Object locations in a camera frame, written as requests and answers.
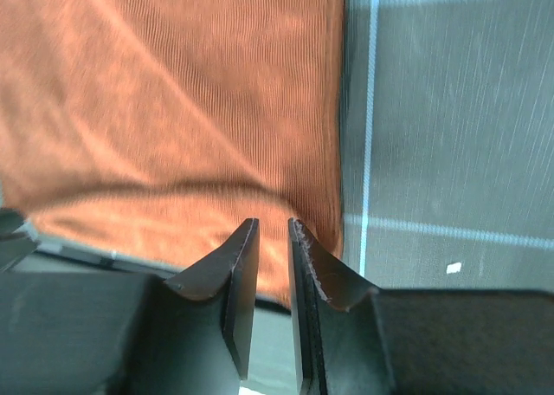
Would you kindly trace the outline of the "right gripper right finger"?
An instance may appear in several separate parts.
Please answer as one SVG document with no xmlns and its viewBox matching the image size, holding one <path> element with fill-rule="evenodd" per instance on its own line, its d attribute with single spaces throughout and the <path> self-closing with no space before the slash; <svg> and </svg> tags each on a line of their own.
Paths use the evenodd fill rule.
<svg viewBox="0 0 554 395">
<path fill-rule="evenodd" d="M 288 222 L 302 394 L 550 394 L 553 296 L 379 288 Z"/>
</svg>

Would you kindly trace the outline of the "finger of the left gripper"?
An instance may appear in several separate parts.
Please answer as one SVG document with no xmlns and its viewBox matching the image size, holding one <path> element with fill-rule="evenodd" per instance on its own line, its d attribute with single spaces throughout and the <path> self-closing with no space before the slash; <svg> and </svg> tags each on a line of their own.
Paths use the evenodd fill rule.
<svg viewBox="0 0 554 395">
<path fill-rule="evenodd" d="M 36 251 L 38 244 L 24 229 L 25 218 L 9 208 L 1 209 L 1 271 L 15 267 Z"/>
</svg>

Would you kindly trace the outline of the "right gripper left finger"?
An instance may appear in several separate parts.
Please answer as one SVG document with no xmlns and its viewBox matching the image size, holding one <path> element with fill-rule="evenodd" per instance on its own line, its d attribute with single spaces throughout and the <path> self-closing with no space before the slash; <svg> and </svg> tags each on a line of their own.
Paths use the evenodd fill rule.
<svg viewBox="0 0 554 395">
<path fill-rule="evenodd" d="M 248 376 L 259 223 L 164 279 L 1 271 L 4 394 L 236 394 Z"/>
</svg>

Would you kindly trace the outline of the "brown towel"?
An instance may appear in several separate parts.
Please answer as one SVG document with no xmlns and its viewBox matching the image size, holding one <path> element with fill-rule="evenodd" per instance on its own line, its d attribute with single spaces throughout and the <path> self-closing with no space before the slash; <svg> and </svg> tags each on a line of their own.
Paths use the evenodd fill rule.
<svg viewBox="0 0 554 395">
<path fill-rule="evenodd" d="M 187 267 L 260 221 L 343 243 L 345 0 L 1 0 L 1 192 L 41 233 Z"/>
</svg>

